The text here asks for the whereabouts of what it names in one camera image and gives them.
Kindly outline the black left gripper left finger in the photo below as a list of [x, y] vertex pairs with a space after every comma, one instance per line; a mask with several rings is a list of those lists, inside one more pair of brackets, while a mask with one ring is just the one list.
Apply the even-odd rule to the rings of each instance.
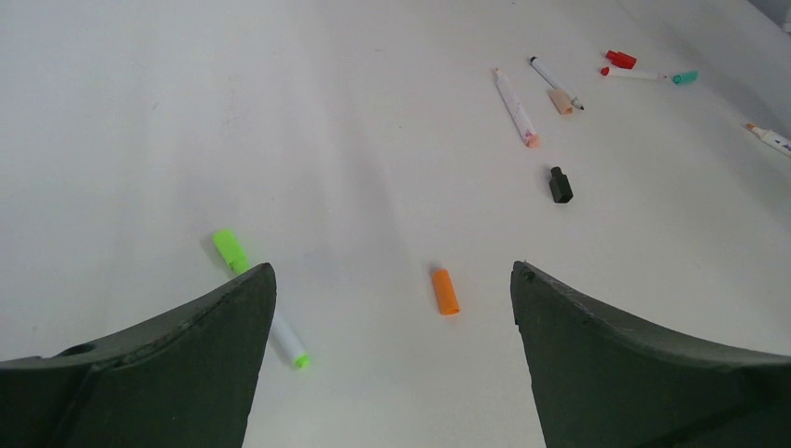
[[262, 263], [144, 322], [1, 365], [5, 447], [240, 447], [276, 304]]

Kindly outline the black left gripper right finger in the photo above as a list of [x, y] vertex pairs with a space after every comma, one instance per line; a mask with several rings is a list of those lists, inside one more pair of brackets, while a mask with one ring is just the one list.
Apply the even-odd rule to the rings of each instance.
[[524, 261], [510, 296], [547, 446], [789, 445], [789, 357], [664, 328]]

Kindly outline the white pen green end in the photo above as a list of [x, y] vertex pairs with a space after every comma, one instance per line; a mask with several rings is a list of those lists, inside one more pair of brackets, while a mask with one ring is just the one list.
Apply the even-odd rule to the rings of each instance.
[[292, 368], [307, 368], [311, 359], [299, 336], [280, 311], [275, 311], [271, 321], [270, 335], [283, 360]]

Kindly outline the green pen cap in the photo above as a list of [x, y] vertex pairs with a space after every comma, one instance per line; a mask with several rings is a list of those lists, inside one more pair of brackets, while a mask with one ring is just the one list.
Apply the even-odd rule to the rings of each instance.
[[212, 235], [212, 241], [222, 260], [235, 275], [250, 269], [243, 247], [231, 229], [216, 231]]

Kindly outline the orange pen cap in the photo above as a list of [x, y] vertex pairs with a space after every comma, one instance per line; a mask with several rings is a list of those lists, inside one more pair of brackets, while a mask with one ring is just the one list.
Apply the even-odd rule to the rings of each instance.
[[442, 315], [456, 315], [461, 311], [451, 276], [448, 270], [432, 272], [432, 285], [436, 294], [437, 308]]

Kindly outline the white pen peach end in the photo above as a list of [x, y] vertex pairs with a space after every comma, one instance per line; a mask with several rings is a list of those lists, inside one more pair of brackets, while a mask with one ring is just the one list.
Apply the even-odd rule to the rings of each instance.
[[745, 128], [765, 145], [775, 149], [787, 158], [790, 157], [790, 140], [775, 131], [764, 129], [753, 123], [746, 123]]

